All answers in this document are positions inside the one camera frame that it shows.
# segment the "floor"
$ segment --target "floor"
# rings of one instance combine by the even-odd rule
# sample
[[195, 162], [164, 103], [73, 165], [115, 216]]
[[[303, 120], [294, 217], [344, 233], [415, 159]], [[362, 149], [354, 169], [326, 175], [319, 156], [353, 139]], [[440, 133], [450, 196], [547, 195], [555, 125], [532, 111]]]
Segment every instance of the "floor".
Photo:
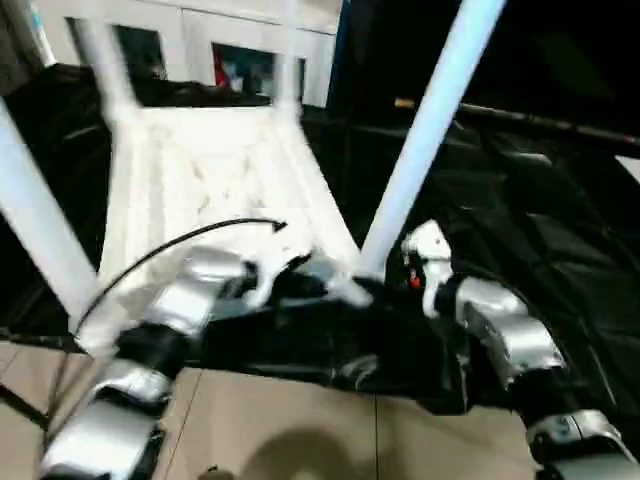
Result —
[[[1, 381], [42, 409], [59, 355], [0, 343]], [[65, 408], [96, 370], [82, 356], [71, 364], [80, 380]], [[239, 480], [534, 478], [519, 419], [497, 410], [434, 417], [404, 400], [188, 369], [163, 423], [154, 479], [196, 480], [212, 465]], [[2, 478], [34, 478], [39, 442], [37, 427], [0, 405]]]

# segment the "black fabric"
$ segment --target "black fabric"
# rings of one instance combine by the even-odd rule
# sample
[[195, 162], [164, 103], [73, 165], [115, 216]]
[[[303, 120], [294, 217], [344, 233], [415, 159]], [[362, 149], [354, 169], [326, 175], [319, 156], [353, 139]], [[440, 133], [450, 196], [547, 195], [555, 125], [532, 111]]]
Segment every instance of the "black fabric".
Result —
[[[145, 105], [264, 102], [196, 84], [138, 80], [134, 87]], [[110, 137], [90, 73], [50, 68], [7, 104], [97, 265]], [[615, 160], [617, 151], [588, 140], [458, 120], [405, 231], [435, 218], [457, 272], [498, 280], [526, 299], [572, 374], [639, 453], [640, 222], [633, 207], [640, 204], [640, 186]], [[313, 109], [305, 109], [303, 127], [351, 233], [362, 242], [406, 132], [334, 120]], [[0, 292], [0, 333], [73, 347], [62, 308], [8, 227], [0, 228], [10, 276]], [[406, 280], [396, 254], [388, 279]], [[367, 318], [325, 305], [215, 322], [193, 364], [402, 395], [434, 411], [507, 404], [486, 368], [462, 377], [455, 342], [429, 331], [414, 295], [380, 300], [376, 308]]]

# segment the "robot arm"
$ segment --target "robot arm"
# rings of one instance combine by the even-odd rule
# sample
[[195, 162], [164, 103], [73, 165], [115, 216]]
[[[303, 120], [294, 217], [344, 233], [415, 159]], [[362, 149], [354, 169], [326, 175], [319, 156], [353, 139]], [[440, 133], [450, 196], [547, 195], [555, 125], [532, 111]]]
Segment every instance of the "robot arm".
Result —
[[151, 478], [159, 420], [191, 346], [220, 303], [251, 282], [255, 268], [240, 257], [191, 250], [140, 325], [120, 335], [117, 355], [46, 449], [40, 478]]
[[403, 251], [410, 282], [424, 286], [423, 310], [435, 329], [453, 319], [484, 346], [527, 428], [531, 454], [544, 468], [541, 478], [640, 479], [620, 433], [520, 298], [497, 283], [453, 273], [450, 250], [433, 222], [409, 237]]

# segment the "white metal pole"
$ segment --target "white metal pole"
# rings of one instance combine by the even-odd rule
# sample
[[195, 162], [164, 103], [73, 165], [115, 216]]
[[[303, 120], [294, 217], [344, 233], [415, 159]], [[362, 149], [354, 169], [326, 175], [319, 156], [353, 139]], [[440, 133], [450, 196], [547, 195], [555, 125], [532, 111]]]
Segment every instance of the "white metal pole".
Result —
[[389, 252], [438, 153], [506, 0], [463, 0], [362, 248], [361, 273]]
[[[96, 272], [2, 100], [0, 151], [0, 211], [69, 314], [70, 322], [77, 321], [98, 292]], [[75, 332], [76, 325], [70, 323], [69, 329]]]
[[300, 0], [284, 0], [282, 27], [280, 28], [280, 54], [276, 63], [276, 94], [274, 105], [285, 118], [296, 118], [300, 111], [299, 66], [296, 58], [297, 17]]

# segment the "beige floor tile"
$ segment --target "beige floor tile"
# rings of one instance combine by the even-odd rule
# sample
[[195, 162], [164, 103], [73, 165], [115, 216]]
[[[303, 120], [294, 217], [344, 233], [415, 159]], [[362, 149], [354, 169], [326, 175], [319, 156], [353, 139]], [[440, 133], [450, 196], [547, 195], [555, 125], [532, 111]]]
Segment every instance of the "beige floor tile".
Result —
[[168, 478], [217, 465], [240, 480], [374, 480], [375, 464], [372, 397], [205, 372]]
[[[44, 410], [48, 405], [49, 389], [61, 358], [62, 354], [58, 351], [20, 347], [17, 356], [3, 373], [2, 382], [33, 406]], [[91, 369], [87, 369], [90, 365], [89, 357], [71, 355], [63, 390], [70, 380], [74, 380], [77, 387], [81, 386], [81, 382], [76, 383], [75, 380], [78, 375], [80, 380], [86, 379], [87, 375], [84, 374], [90, 373]]]
[[0, 404], [0, 476], [33, 480], [39, 458], [41, 430], [5, 404]]
[[180, 374], [174, 385], [171, 404], [161, 422], [163, 429], [167, 432], [167, 436], [162, 445], [162, 452], [153, 476], [154, 480], [164, 479], [167, 475], [167, 468], [178, 445], [182, 427], [191, 407], [199, 378], [200, 370], [187, 368]]
[[[17, 357], [2, 376], [2, 382], [27, 402], [44, 411], [48, 404], [49, 389], [60, 358], [59, 352], [20, 347]], [[66, 392], [65, 401], [62, 403], [54, 426], [71, 411], [73, 405], [81, 398], [99, 367], [100, 362], [92, 362], [89, 357], [84, 355], [71, 356], [69, 374], [63, 383], [63, 391]], [[166, 469], [178, 443], [199, 375], [199, 370], [186, 369], [176, 382], [172, 402], [162, 420], [162, 424], [167, 430], [167, 438], [154, 479], [166, 476]], [[71, 382], [73, 385], [67, 390], [66, 387]], [[8, 472], [11, 473], [6, 476], [3, 473], [2, 478], [12, 480], [35, 478], [40, 441], [40, 430], [35, 425], [8, 407], [0, 406], [0, 466], [4, 468], [6, 465]]]
[[531, 480], [535, 464], [519, 435], [509, 414], [435, 417], [414, 402], [379, 398], [379, 480]]
[[13, 356], [17, 351], [18, 347], [16, 345], [9, 342], [0, 342], [0, 375], [2, 375], [7, 365], [13, 360]]

